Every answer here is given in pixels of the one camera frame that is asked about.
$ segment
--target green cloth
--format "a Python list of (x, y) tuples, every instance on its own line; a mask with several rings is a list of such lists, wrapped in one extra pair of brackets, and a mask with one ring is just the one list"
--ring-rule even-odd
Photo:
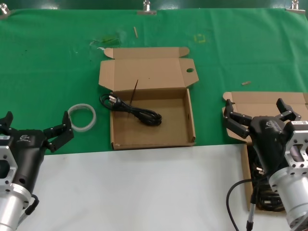
[[(111, 150), (109, 111), (98, 100), (108, 92), (98, 85), (107, 59), (98, 47), (109, 38), (121, 47), (189, 47), (200, 79), (190, 87), (197, 145), (236, 142), (222, 125), (226, 91), (307, 92), (307, 20), (284, 9), (18, 10), (0, 33), (0, 116), (12, 111), (13, 128), (58, 125), (77, 103), (96, 110), (96, 125), (56, 154)], [(73, 117), (77, 126), (90, 120), (90, 112)]]

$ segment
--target box flap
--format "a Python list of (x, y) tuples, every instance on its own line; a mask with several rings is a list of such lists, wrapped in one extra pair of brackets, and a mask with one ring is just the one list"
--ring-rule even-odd
[(104, 54), (113, 59), (179, 58), (188, 55), (187, 47), (106, 48)]
[(102, 61), (99, 84), (113, 91), (185, 88), (197, 82), (198, 75), (186, 47), (107, 48), (114, 60)]
[[(279, 98), (290, 105), (295, 112), (302, 116), (301, 120), (308, 120), (308, 94), (300, 92), (225, 92), (223, 99), (230, 99), (235, 112), (251, 117), (276, 116), (280, 112), (276, 106)], [(228, 130), (228, 135), (240, 141), (251, 142), (251, 138), (243, 139)]]

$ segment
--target white table surface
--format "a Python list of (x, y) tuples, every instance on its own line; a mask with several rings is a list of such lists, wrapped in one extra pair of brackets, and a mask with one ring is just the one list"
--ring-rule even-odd
[[(233, 231), (229, 188), (243, 179), (242, 145), (49, 155), (19, 231)], [(231, 194), (240, 231), (244, 187)], [(254, 231), (289, 231), (284, 216), (256, 215)]]

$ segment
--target black cable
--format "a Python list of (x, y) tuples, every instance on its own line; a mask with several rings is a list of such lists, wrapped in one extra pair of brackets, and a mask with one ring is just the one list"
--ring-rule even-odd
[(158, 126), (162, 123), (162, 116), (160, 114), (148, 109), (130, 106), (113, 94), (102, 95), (100, 102), (111, 111), (131, 113), (146, 125)]
[[(251, 155), (256, 155), (254, 161), (249, 160), (251, 169), (251, 178), (257, 179), (260, 177), (260, 171), (262, 170), (262, 165), (255, 152)], [(277, 192), (273, 192), (267, 179), (261, 181), (262, 185), (259, 185), (257, 189), (257, 207), (261, 210), (271, 211), (271, 212), (281, 212), (284, 211), (284, 206), (282, 204), (281, 198)]]
[(39, 205), (39, 199), (37, 196), (35, 196), (34, 194), (32, 194), (32, 197), (34, 198), (34, 202), (32, 203), (32, 205), (29, 205), (29, 207), (25, 210), (25, 214), (26, 215), (31, 215), (31, 213), (36, 209), (36, 207)]
[(239, 182), (235, 183), (234, 185), (231, 186), (231, 188), (229, 189), (228, 193), (227, 193), (227, 197), (226, 197), (226, 206), (227, 206), (227, 211), (228, 211), (228, 214), (229, 214), (229, 217), (230, 217), (230, 220), (235, 228), (236, 231), (239, 231), (239, 229), (237, 228), (236, 224), (235, 224), (235, 221), (233, 219), (233, 216), (232, 216), (232, 213), (230, 211), (230, 206), (229, 206), (229, 197), (230, 197), (230, 194), (232, 192), (232, 190), (240, 185), (240, 184), (243, 184), (243, 183), (248, 183), (248, 182), (257, 182), (257, 185), (253, 188), (253, 193), (251, 194), (251, 198), (250, 198), (250, 202), (253, 203), (253, 204), (256, 204), (256, 195), (257, 195), (257, 189), (259, 187), (259, 183), (264, 180), (265, 178), (267, 178), (269, 175), (272, 175), (276, 172), (276, 169), (281, 165), (281, 163), (284, 161), (284, 154), (285, 154), (285, 146), (282, 150), (282, 158), (281, 158), (281, 161), (279, 161), (278, 165), (273, 168), (271, 171), (268, 171), (267, 173), (265, 173), (261, 178), (259, 179), (246, 179), (246, 180), (240, 180)]

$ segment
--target cardboard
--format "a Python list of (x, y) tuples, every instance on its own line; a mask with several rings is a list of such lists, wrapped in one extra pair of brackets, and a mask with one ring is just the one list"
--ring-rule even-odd
[(125, 112), (111, 113), (111, 143), (115, 150), (193, 146), (195, 130), (187, 87), (197, 82), (186, 47), (107, 48), (102, 61), (99, 85), (108, 88), (132, 106), (162, 116), (162, 124), (151, 127)]
[[(235, 112), (251, 117), (255, 116), (276, 116), (280, 112), (276, 106), (276, 102), (279, 98), (290, 105), (295, 112), (301, 115), (301, 120), (308, 120), (308, 93), (299, 92), (225, 92), (223, 99), (230, 99), (233, 103), (233, 109)], [(243, 139), (227, 129), (227, 133), (230, 137), (237, 140), (244, 141), (244, 145), (241, 151), (242, 169), (244, 179), (250, 179), (250, 168), (248, 160), (247, 146), (252, 145), (251, 138), (248, 136)], [(253, 191), (252, 183), (244, 184), (247, 208), (250, 209), (250, 197)], [(256, 208), (258, 213), (266, 214), (285, 214), (283, 212), (269, 212)]]

